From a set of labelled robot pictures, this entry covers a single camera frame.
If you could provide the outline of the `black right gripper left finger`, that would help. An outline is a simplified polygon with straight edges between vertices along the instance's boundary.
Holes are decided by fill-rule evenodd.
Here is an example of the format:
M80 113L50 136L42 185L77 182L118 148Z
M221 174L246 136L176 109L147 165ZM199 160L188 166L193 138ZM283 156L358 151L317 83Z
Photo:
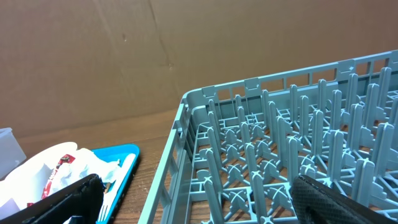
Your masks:
M104 198L104 185L90 174L33 205L1 220L1 223L95 223Z

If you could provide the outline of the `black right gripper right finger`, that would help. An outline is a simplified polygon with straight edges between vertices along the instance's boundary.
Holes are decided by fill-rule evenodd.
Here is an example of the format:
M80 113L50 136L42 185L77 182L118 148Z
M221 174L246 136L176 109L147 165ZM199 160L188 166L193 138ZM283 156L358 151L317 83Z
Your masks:
M299 223L388 224L395 222L307 175L299 175L294 179L290 194Z

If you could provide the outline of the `red snack wrapper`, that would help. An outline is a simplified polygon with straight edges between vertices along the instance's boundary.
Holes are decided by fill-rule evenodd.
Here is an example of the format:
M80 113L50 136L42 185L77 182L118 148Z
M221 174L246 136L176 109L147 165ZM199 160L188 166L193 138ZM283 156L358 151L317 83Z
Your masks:
M54 180L54 177L56 176L59 168L63 165L63 164L71 164L73 161L75 160L75 157L73 157L70 154L65 154L63 157L60 158L59 162L57 163L57 165L55 166L55 168L52 170L52 173L48 179L48 181L46 182L42 195L41 195L41 199L45 199L49 196L50 194L50 189L52 186L52 182Z

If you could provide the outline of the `pink small bowl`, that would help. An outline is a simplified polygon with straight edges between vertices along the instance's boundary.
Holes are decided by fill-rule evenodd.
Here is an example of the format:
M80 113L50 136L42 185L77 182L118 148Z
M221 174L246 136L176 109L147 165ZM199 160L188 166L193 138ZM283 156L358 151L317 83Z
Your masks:
M77 148L75 142L57 144L36 154L9 173L1 181L1 218L25 209L28 203L38 202L60 158Z

